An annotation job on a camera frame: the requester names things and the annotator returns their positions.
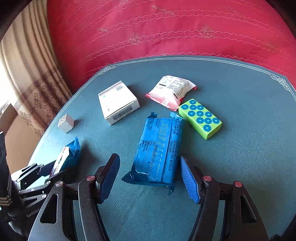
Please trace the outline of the blue white soap packet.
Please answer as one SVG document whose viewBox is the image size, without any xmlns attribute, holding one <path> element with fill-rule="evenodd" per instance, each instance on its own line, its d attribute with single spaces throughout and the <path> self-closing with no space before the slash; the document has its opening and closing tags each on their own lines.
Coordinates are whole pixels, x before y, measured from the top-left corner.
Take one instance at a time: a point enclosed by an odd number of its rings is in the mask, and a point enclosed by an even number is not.
<svg viewBox="0 0 296 241">
<path fill-rule="evenodd" d="M 78 137 L 66 145 L 58 155 L 54 166 L 51 169 L 50 176 L 54 176 L 68 168 L 74 167 L 81 156 L 81 147 Z"/>
</svg>

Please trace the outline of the white cardboard box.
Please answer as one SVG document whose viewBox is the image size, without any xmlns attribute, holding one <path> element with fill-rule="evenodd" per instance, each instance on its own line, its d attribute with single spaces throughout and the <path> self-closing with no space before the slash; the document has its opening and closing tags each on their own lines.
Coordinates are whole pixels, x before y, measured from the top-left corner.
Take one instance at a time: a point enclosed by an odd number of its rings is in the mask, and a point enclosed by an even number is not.
<svg viewBox="0 0 296 241">
<path fill-rule="evenodd" d="M 110 125 L 140 108 L 138 99 L 122 81 L 100 92 L 98 99 L 104 119 Z"/>
</svg>

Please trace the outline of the red quilted mattress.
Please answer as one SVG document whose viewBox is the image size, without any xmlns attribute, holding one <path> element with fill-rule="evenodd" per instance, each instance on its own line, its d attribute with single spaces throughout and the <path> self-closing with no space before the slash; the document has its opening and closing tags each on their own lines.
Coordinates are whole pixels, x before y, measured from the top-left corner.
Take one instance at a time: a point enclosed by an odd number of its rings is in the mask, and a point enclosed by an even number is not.
<svg viewBox="0 0 296 241">
<path fill-rule="evenodd" d="M 268 1 L 48 1 L 47 16 L 72 92 L 106 65 L 168 55 L 236 59 L 295 83 L 295 37 Z"/>
</svg>

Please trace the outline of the beige patterned curtain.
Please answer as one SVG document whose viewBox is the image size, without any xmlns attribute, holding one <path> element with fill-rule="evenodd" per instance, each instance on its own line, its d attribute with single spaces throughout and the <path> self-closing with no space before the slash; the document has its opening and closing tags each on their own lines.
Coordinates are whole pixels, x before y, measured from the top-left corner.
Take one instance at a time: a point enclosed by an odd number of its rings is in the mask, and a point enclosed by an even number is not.
<svg viewBox="0 0 296 241">
<path fill-rule="evenodd" d="M 1 66 L 9 101 L 34 132 L 42 136 L 72 97 L 54 54 L 47 2 L 30 2 L 1 40 Z"/>
</svg>

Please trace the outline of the red white snack sachet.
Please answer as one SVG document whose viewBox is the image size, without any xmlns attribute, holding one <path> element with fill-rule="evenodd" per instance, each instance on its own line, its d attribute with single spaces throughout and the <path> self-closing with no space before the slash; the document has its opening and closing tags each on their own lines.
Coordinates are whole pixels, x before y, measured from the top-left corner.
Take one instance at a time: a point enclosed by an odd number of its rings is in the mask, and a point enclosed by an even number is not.
<svg viewBox="0 0 296 241">
<path fill-rule="evenodd" d="M 197 86 L 190 80 L 165 75 L 145 96 L 172 111 L 176 111 L 185 95 L 196 88 Z"/>
</svg>

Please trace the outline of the small white cube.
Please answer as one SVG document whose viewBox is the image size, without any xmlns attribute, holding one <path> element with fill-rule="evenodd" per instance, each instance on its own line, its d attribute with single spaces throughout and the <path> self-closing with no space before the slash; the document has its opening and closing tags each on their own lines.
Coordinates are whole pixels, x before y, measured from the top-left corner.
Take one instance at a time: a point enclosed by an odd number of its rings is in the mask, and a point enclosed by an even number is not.
<svg viewBox="0 0 296 241">
<path fill-rule="evenodd" d="M 64 133 L 68 133 L 74 128 L 74 119 L 68 113 L 64 114 L 58 121 L 58 128 Z"/>
</svg>

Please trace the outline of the teal table mat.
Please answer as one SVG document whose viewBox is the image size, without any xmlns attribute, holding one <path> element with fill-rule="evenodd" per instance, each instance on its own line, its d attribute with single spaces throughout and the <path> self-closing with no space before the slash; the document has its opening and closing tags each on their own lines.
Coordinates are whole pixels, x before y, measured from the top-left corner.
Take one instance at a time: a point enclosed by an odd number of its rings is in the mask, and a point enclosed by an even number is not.
<svg viewBox="0 0 296 241">
<path fill-rule="evenodd" d="M 82 180 L 117 153 L 120 169 L 109 198 L 99 207 L 110 239 L 187 240 L 199 206 L 189 198 L 179 174 L 172 193 L 166 187 L 122 181 L 132 167 L 145 119 L 151 112 L 169 116 L 167 108 L 145 96 L 165 75 L 196 84 L 185 100 L 197 100 L 222 121 L 208 140 L 185 124 L 180 153 L 219 182 L 242 182 L 269 236 L 283 235 L 295 216 L 295 88 L 286 76 L 256 65 L 173 56 L 108 66 L 92 75 L 58 113 L 68 113 L 74 128 L 64 133 L 53 120 L 30 162 L 53 161 L 78 137 L 82 152 L 77 180 Z M 136 96 L 140 108 L 110 125 L 98 94 L 119 81 Z"/>
</svg>

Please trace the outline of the brown cardboard box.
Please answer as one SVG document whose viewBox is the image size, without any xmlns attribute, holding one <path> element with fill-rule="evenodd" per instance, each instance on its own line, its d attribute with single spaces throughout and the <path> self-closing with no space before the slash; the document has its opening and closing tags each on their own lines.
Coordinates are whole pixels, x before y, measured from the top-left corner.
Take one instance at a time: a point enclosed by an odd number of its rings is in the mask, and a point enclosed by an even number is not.
<svg viewBox="0 0 296 241">
<path fill-rule="evenodd" d="M 5 137 L 8 167 L 14 173 L 28 165 L 41 138 L 11 104 L 1 110 L 1 131 Z"/>
</svg>

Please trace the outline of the dark blue foil packet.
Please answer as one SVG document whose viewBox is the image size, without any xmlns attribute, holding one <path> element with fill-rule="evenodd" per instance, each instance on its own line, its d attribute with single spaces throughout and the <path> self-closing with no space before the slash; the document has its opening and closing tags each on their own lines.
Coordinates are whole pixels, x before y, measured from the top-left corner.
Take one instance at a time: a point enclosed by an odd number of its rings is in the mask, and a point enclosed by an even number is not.
<svg viewBox="0 0 296 241">
<path fill-rule="evenodd" d="M 175 112 L 159 118 L 152 112 L 145 120 L 131 170 L 122 177 L 129 184 L 166 186 L 174 191 L 185 120 Z"/>
</svg>

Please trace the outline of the green box blue dots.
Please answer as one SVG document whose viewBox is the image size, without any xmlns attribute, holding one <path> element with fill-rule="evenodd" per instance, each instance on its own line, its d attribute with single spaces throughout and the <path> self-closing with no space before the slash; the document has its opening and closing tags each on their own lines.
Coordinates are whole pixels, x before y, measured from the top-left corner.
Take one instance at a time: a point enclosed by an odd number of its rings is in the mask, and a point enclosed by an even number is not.
<svg viewBox="0 0 296 241">
<path fill-rule="evenodd" d="M 205 140 L 212 137 L 222 127 L 222 121 L 195 99 L 190 99 L 178 107 L 184 118 Z"/>
</svg>

